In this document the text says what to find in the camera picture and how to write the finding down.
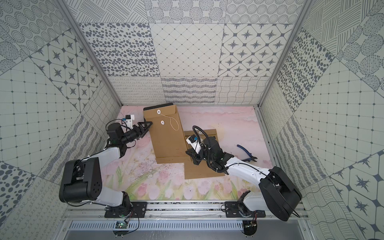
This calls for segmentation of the brown kraft file bag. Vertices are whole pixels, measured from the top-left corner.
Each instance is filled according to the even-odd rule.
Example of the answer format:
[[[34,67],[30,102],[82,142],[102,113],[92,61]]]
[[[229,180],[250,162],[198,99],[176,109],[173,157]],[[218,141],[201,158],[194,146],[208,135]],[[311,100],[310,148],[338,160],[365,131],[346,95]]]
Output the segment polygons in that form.
[[[209,137],[215,137],[217,141],[219,141],[217,130],[209,129],[204,130]],[[185,139],[187,140],[191,135],[194,134],[193,131],[184,131]],[[223,177],[224,173],[216,173],[211,170],[206,161],[202,161],[199,165],[195,165],[193,160],[188,160],[184,163],[184,172],[185,172],[185,180],[193,180],[193,179],[203,179],[203,178],[214,178],[214,177]]]
[[[187,143],[176,105],[144,111],[157,164],[186,163]]]

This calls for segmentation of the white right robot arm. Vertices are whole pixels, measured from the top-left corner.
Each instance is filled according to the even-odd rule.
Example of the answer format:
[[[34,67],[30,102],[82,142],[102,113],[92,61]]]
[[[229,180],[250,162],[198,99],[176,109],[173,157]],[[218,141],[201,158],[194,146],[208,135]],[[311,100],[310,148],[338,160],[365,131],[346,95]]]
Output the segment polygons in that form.
[[[279,167],[260,168],[224,152],[214,137],[200,139],[192,135],[186,139],[192,147],[186,151],[195,165],[206,162],[216,173],[239,177],[259,187],[269,211],[286,222],[302,200],[302,194],[288,175]]]

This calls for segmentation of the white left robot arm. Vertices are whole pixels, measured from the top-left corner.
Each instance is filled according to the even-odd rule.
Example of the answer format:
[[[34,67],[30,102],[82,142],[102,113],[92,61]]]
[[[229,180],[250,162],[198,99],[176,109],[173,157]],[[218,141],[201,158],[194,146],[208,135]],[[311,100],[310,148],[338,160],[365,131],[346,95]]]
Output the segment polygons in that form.
[[[59,191],[60,201],[72,207],[93,203],[130,212],[132,204],[128,194],[104,187],[101,170],[123,157],[129,148],[128,144],[143,138],[152,124],[139,122],[128,127],[116,122],[108,125],[106,130],[109,138],[102,151],[65,164]]]

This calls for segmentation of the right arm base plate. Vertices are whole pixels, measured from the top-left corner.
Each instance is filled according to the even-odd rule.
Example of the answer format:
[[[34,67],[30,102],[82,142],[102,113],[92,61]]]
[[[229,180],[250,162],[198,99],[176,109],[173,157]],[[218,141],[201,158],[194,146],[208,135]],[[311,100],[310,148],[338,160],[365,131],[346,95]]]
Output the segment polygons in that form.
[[[265,211],[257,210],[251,211],[246,208],[244,204],[238,202],[224,202],[223,211],[226,214],[227,218],[253,218],[257,216],[258,218],[265,218]]]

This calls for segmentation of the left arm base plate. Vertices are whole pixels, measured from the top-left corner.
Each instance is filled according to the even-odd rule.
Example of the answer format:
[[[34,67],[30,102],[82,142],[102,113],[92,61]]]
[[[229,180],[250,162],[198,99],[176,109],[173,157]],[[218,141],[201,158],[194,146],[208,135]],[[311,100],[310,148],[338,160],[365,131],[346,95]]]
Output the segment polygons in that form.
[[[133,214],[133,218],[144,218],[147,210],[148,202],[130,202],[128,206],[105,207],[105,218],[129,218]]]

